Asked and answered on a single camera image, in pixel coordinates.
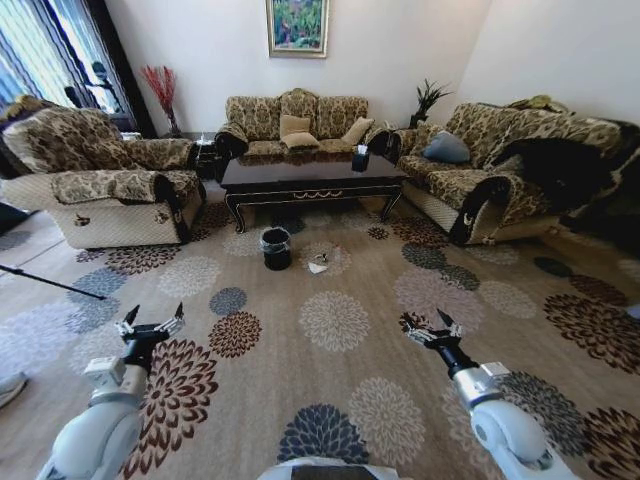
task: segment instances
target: coffee table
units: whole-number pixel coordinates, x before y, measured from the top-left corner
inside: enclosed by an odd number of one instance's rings
[[[402,195],[402,181],[408,176],[373,154],[364,172],[354,172],[351,158],[351,153],[318,153],[231,160],[221,186],[227,191],[224,201],[236,220],[236,232],[245,229],[241,205],[388,197],[380,213],[381,220],[386,220]]]

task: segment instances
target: vase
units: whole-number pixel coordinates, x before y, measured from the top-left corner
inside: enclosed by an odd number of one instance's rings
[[[173,107],[169,107],[164,111],[167,116],[167,120],[169,121],[169,133],[173,138],[180,138],[182,136],[182,132],[180,132],[180,127],[178,127],[178,123],[176,122],[176,116],[173,113]]]
[[[411,115],[411,121],[409,122],[409,128],[418,128],[418,122],[425,122],[429,118],[429,115],[416,113]]]

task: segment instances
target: tissue box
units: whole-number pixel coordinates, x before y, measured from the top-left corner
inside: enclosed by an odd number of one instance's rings
[[[364,172],[369,166],[369,149],[366,145],[358,145],[356,153],[351,159],[351,170],[354,172]]]

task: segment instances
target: floral upholstered sofa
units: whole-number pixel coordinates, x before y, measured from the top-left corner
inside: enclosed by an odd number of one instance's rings
[[[358,117],[367,117],[369,102],[364,97],[317,96],[295,88],[279,97],[229,97],[227,123],[216,134],[219,153],[227,158],[281,159],[287,147],[280,142],[280,116],[311,119],[309,133],[319,140],[317,152],[347,153],[354,147],[341,140]],[[390,132],[373,124],[360,140],[373,153],[383,155]]]
[[[9,203],[47,210],[75,248],[189,240],[205,199],[191,141],[123,141],[100,110],[40,106],[13,105],[3,118],[4,143],[27,173],[3,182]]]
[[[442,130],[464,141],[469,162],[440,163],[421,156]],[[444,127],[421,123],[417,129],[393,132],[390,160],[411,176],[403,187],[404,196],[446,230],[454,243],[491,244],[557,230],[561,216],[579,215],[588,206],[558,211],[538,185],[494,165],[507,145],[525,138],[561,138],[597,147],[613,185],[593,200],[613,193],[624,170],[640,155],[639,129],[633,124],[466,103],[455,109]]]

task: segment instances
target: beige cushion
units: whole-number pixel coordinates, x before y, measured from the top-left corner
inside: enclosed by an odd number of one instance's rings
[[[343,135],[342,140],[349,145],[357,145],[371,125],[373,125],[373,118],[358,117],[349,131]]]
[[[309,133],[310,118],[280,115],[280,140],[292,133]]]
[[[290,133],[282,137],[282,142],[289,150],[314,149],[320,145],[309,132]]]

